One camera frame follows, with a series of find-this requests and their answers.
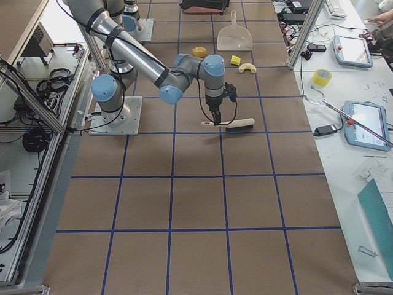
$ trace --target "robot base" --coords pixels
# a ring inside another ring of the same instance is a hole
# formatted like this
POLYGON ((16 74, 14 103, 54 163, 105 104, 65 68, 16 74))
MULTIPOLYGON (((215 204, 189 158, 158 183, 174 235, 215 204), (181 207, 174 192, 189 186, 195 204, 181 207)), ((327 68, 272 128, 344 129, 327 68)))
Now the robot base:
POLYGON ((131 36, 133 36, 138 42, 151 42, 153 36, 153 24, 154 20, 151 19, 141 19, 144 24, 143 31, 138 34, 135 31, 128 32, 131 36))
MULTIPOLYGON (((94 136, 109 136, 109 135, 137 135, 139 129, 139 120, 141 118, 141 110, 142 110, 142 97, 141 96, 126 96, 124 100, 124 104, 130 107, 131 109, 131 117, 126 118, 124 122, 117 124, 109 124, 102 127, 106 122, 104 121, 102 116, 93 117, 91 121, 91 128, 89 130, 90 135, 94 136)), ((95 112, 101 112, 100 106, 96 105, 95 112)))

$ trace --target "dustpan handle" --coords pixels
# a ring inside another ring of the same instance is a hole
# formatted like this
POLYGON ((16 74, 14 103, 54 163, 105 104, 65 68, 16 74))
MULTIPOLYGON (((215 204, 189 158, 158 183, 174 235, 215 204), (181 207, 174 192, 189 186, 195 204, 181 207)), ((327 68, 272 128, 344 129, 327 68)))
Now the dustpan handle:
POLYGON ((231 11, 231 22, 232 22, 232 28, 236 28, 236 11, 233 10, 231 11))

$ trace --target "human hand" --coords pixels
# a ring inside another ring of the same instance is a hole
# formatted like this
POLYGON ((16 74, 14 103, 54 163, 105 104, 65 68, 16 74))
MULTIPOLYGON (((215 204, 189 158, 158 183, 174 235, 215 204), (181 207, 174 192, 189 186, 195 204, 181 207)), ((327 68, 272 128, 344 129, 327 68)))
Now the human hand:
POLYGON ((393 20, 393 9, 383 14, 377 15, 376 17, 366 19, 368 22, 377 23, 379 29, 389 23, 391 20, 393 20))

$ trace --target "white dustpan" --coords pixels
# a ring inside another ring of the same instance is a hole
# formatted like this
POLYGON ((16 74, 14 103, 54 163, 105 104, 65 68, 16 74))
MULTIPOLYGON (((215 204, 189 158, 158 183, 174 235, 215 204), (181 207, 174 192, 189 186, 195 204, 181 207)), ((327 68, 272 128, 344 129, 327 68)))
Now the white dustpan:
POLYGON ((231 11, 232 25, 222 28, 217 37, 217 50, 251 51, 252 38, 250 32, 236 24, 236 11, 231 11))

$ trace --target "pen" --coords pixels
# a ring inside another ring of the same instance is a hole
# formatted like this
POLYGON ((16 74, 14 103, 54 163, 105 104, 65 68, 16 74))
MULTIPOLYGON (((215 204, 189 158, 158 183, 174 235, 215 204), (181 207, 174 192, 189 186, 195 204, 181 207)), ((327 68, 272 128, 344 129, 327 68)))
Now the pen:
POLYGON ((387 158, 384 155, 364 155, 366 158, 387 158))

